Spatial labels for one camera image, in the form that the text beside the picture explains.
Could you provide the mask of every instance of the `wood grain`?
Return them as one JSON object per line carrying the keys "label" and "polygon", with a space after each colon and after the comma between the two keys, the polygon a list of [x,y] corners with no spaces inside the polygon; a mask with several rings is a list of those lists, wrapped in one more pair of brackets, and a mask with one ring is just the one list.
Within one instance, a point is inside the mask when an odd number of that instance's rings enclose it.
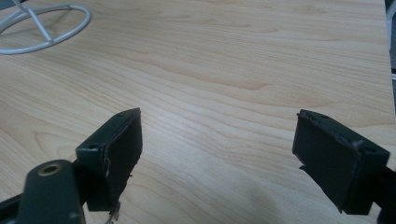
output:
{"label": "wood grain", "polygon": [[[144,150],[119,223],[375,223],[376,205],[368,217],[339,214],[291,146],[296,113],[314,110],[391,151],[395,168],[383,1],[75,2],[92,12],[81,33],[0,56],[0,200],[36,165],[73,160],[109,117],[140,107]],[[82,17],[42,21],[59,35]],[[32,27],[6,30],[0,46],[40,41]]]}

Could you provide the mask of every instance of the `black plastic part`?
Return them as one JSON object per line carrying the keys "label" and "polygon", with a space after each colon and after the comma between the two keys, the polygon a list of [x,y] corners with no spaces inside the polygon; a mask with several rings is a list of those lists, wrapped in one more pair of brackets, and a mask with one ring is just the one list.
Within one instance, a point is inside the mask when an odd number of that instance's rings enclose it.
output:
{"label": "black plastic part", "polygon": [[334,119],[301,110],[292,152],[340,211],[369,213],[388,151]]}
{"label": "black plastic part", "polygon": [[77,149],[80,199],[90,211],[114,212],[142,153],[140,109],[120,112]]}
{"label": "black plastic part", "polygon": [[85,223],[70,161],[49,161],[29,172],[21,196],[17,223]]}
{"label": "black plastic part", "polygon": [[0,224],[7,224],[17,218],[21,195],[14,196],[0,203]]}
{"label": "black plastic part", "polygon": [[382,208],[377,223],[396,223],[396,173],[385,169],[375,185],[375,202]]}

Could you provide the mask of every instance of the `wooden table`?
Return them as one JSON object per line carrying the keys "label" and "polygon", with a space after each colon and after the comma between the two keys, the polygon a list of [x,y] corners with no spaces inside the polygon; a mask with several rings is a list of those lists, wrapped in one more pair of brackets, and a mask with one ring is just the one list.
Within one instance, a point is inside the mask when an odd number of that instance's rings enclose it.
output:
{"label": "wooden table", "polygon": [[[92,12],[80,34],[0,56],[1,201],[33,167],[72,161],[113,114],[140,107],[143,154],[119,223],[375,223],[377,206],[340,215],[291,146],[296,113],[314,110],[389,150],[395,168],[383,1],[74,2]],[[42,21],[60,34],[82,17]],[[22,22],[0,45],[40,40],[33,27]]]}

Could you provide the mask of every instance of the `wooden tabletop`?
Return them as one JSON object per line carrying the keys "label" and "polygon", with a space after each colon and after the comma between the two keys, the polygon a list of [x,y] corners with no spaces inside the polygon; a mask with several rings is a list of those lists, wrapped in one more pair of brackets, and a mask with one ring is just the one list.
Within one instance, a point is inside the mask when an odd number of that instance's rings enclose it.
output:
{"label": "wooden tabletop", "polygon": [[[72,2],[92,12],[82,32],[0,56],[0,201],[35,166],[74,160],[113,114],[140,107],[143,154],[118,223],[375,223],[376,205],[368,217],[339,214],[291,147],[296,113],[313,110],[389,150],[394,170],[382,0]],[[41,17],[53,35],[82,19]],[[0,46],[41,40],[23,21]]]}

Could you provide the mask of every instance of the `light wood surface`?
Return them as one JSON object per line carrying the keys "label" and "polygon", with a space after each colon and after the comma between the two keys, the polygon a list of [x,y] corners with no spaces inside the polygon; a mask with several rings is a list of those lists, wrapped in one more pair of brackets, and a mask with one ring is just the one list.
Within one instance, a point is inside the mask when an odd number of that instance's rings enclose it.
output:
{"label": "light wood surface", "polygon": [[[30,0],[28,5],[64,0]],[[142,110],[144,148],[118,223],[375,223],[341,215],[291,153],[301,108],[389,150],[396,132],[381,0],[84,0],[91,23],[0,56],[0,200],[113,114]],[[0,11],[0,19],[15,8]],[[44,15],[52,34],[79,12]],[[0,36],[26,46],[29,21]],[[104,223],[106,213],[86,213]]]}

